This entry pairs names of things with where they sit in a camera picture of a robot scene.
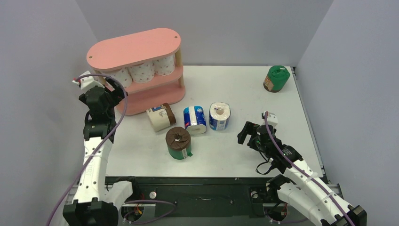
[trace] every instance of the blue toilet paper roll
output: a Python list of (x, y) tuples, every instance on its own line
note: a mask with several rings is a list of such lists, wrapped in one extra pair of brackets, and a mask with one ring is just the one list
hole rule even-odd
[(184, 127), (190, 135), (197, 135), (207, 131), (204, 109), (200, 106), (187, 107), (183, 111)]

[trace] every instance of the tabletop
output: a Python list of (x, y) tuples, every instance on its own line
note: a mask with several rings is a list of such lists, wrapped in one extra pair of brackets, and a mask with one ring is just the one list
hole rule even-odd
[[(107, 176), (137, 177), (274, 177), (277, 169), (262, 176), (255, 172), (263, 162), (260, 154), (246, 143), (237, 143), (237, 134), (246, 121), (262, 124), (261, 113), (276, 114), (276, 137), (295, 148), (308, 165), (322, 176), (311, 132), (290, 67), (291, 76), (283, 89), (271, 93), (263, 87), (270, 67), (267, 66), (184, 66), (186, 94), (171, 105), (176, 124), (154, 132), (147, 113), (125, 116), (116, 130), (108, 158)], [(213, 102), (230, 105), (231, 117), (226, 130), (214, 131), (208, 125), (209, 107)], [(192, 136), (192, 157), (172, 158), (165, 136), (176, 126), (184, 127), (183, 110), (188, 106), (204, 108), (207, 131)], [(259, 168), (265, 172), (270, 164)]]

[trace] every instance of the toilet paper package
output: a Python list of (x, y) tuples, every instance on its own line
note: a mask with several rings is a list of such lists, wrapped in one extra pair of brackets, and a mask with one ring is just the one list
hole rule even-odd
[(160, 76), (170, 75), (175, 70), (174, 54), (162, 59), (154, 60), (155, 73)]
[(132, 77), (130, 76), (127, 68), (123, 68), (121, 70), (113, 72), (101, 72), (101, 74), (113, 77), (118, 82), (120, 82), (125, 89), (132, 84)]
[(146, 83), (151, 81), (155, 75), (154, 64), (146, 62), (140, 65), (129, 67), (130, 75), (136, 83)]
[(190, 135), (197, 135), (207, 131), (204, 109), (200, 106), (187, 107), (183, 111), (184, 127)]
[(209, 126), (216, 131), (225, 130), (229, 124), (230, 106), (226, 103), (215, 102), (209, 108)]

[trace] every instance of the white toilet paper roll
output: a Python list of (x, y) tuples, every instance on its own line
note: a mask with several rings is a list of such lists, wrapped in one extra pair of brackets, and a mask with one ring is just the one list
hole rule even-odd
[(161, 76), (170, 75), (175, 70), (175, 55), (163, 59), (154, 60), (155, 73)]
[(133, 81), (137, 83), (146, 83), (154, 78), (155, 70), (154, 64), (150, 61), (141, 65), (129, 67), (130, 74)]
[(132, 84), (132, 77), (130, 76), (127, 68), (123, 68), (121, 70), (113, 72), (101, 72), (101, 74), (109, 75), (115, 78), (118, 82), (122, 84), (124, 88), (127, 88)]
[(230, 106), (223, 102), (211, 104), (209, 108), (209, 126), (211, 129), (220, 131), (227, 128), (230, 119)]

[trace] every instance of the pink shelf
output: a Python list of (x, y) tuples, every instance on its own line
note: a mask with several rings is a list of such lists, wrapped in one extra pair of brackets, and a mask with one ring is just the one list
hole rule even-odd
[[(162, 85), (156, 89), (147, 89), (129, 94), (126, 115), (145, 112), (147, 109), (159, 106), (163, 103), (174, 104), (183, 99), (184, 95), (185, 87), (179, 87), (178, 81), (174, 81), (167, 85)], [(125, 101), (122, 100), (119, 105), (116, 106), (116, 109), (119, 112), (122, 112), (124, 106)]]
[(168, 83), (177, 81), (178, 79), (180, 79), (182, 75), (183, 75), (183, 66), (176, 67), (175, 70), (170, 75), (167, 76), (155, 75), (155, 77), (151, 81), (146, 83), (132, 82), (132, 84), (126, 88), (126, 92), (128, 92), (128, 94), (133, 94), (147, 89), (152, 89), (154, 87), (164, 86)]
[(90, 48), (86, 59), (95, 70), (109, 72), (170, 56), (180, 43), (177, 32), (157, 28), (100, 41)]

